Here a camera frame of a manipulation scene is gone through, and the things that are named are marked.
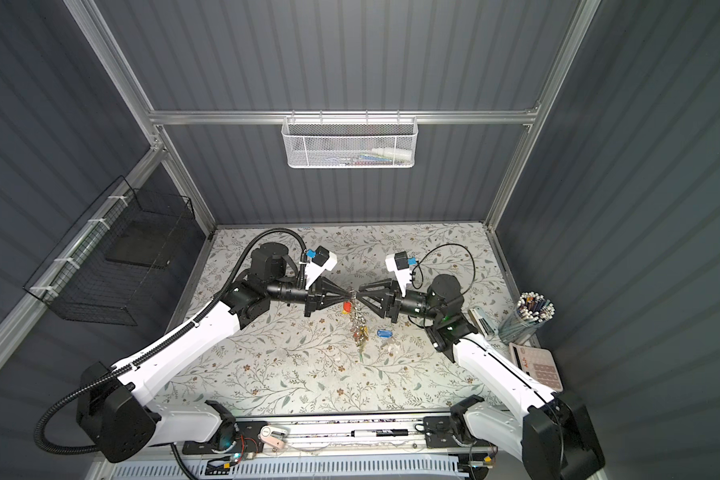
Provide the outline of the large keyring with coloured keys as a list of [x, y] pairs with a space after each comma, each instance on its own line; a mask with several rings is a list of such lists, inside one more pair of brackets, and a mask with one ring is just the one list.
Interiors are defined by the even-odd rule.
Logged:
[[369, 329], [360, 306], [357, 294], [352, 291], [349, 298], [342, 304], [342, 314], [349, 320], [352, 339], [357, 347], [359, 358], [363, 359], [369, 340]]

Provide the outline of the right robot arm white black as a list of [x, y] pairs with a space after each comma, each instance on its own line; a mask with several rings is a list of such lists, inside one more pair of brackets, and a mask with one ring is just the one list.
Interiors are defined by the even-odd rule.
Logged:
[[389, 279], [361, 286], [359, 302], [381, 318], [431, 320], [424, 331], [436, 351], [487, 385], [505, 410], [471, 397], [451, 409], [463, 443], [483, 440], [523, 463], [532, 479], [588, 479], [606, 459], [588, 410], [576, 394], [557, 392], [515, 366], [464, 313], [461, 285], [439, 275], [424, 292]]

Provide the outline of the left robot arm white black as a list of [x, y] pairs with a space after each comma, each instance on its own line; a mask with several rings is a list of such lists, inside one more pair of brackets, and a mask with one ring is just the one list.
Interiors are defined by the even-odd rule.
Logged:
[[294, 278], [286, 275], [289, 262], [286, 246], [262, 244], [252, 251], [250, 267], [194, 318], [110, 368], [98, 364], [84, 372], [84, 381], [115, 375], [83, 394], [77, 406], [78, 424], [109, 462], [178, 442], [208, 443], [217, 451], [233, 448], [236, 420], [219, 402], [170, 407], [155, 398], [177, 373], [267, 313], [272, 303], [301, 304], [310, 316], [349, 299], [346, 290], [323, 276], [337, 265], [335, 253], [322, 246], [307, 251]]

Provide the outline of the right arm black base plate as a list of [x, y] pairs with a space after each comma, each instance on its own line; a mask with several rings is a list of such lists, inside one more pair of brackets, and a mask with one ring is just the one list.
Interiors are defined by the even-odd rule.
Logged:
[[475, 439], [468, 433], [457, 433], [449, 415], [425, 416], [416, 430], [424, 435], [430, 449], [494, 447], [494, 444]]

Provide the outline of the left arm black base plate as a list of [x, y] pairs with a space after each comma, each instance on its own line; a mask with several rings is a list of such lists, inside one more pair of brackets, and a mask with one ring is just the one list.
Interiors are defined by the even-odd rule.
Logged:
[[216, 433], [208, 442], [187, 441], [181, 447], [184, 455], [211, 455], [233, 453], [261, 453], [263, 442], [259, 434], [265, 421], [238, 421], [234, 426], [223, 424], [221, 432]]

